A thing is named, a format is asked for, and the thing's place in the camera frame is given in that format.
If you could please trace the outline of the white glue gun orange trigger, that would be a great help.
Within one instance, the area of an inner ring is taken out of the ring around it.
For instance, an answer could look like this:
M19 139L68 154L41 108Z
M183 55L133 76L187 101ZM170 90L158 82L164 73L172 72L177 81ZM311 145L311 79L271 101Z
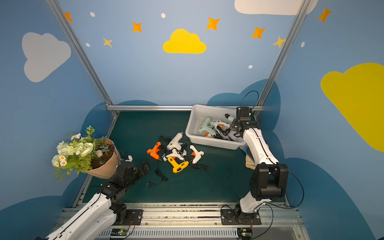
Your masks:
M216 120L213 124L214 130L219 131L223 130L224 132L230 132L230 124L223 122L221 120Z

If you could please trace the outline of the light mint glue gun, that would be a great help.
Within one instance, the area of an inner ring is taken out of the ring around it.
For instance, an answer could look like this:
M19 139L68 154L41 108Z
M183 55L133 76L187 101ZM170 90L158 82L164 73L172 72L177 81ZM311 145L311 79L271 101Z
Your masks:
M212 120L207 117L198 129L198 133L204 137L215 137L216 131L213 129Z

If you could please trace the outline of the yellow glue gun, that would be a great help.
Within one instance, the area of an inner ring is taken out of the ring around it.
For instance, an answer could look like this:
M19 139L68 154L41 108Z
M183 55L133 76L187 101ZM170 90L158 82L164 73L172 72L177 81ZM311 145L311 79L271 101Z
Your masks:
M173 166L173 173L177 174L184 170L188 165L188 161L184 161L182 163L177 163L175 157L168 157L168 162Z

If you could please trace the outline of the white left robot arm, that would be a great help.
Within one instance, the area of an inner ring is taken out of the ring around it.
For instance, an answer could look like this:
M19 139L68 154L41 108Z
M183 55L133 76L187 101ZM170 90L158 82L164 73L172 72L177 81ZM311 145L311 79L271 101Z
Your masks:
M91 200L46 240L94 240L105 229L129 219L127 206L120 201L127 190L148 175L151 165L122 162Z

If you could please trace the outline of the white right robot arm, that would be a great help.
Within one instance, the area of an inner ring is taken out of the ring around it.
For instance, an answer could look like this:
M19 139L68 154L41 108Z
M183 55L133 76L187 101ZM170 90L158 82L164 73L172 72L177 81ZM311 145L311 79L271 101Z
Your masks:
M246 154L255 163L250 191L235 207L235 219L245 223L253 219L263 203L284 197L289 176L288 167L275 158L267 145L258 122L251 120L251 108L238 107L230 129L246 142Z

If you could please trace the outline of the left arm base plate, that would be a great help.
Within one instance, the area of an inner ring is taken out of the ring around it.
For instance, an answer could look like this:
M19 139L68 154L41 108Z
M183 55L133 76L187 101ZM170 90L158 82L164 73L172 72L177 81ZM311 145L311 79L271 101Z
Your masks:
M143 218L143 210L139 209L127 209L117 214L117 220L115 225L130 225L135 224L136 226L141 225Z

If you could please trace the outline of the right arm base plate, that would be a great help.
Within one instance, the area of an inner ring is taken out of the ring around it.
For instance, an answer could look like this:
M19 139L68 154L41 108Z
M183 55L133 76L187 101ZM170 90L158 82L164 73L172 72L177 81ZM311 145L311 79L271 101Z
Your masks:
M240 210L224 208L220 210L222 225L261 225L257 213L246 214Z

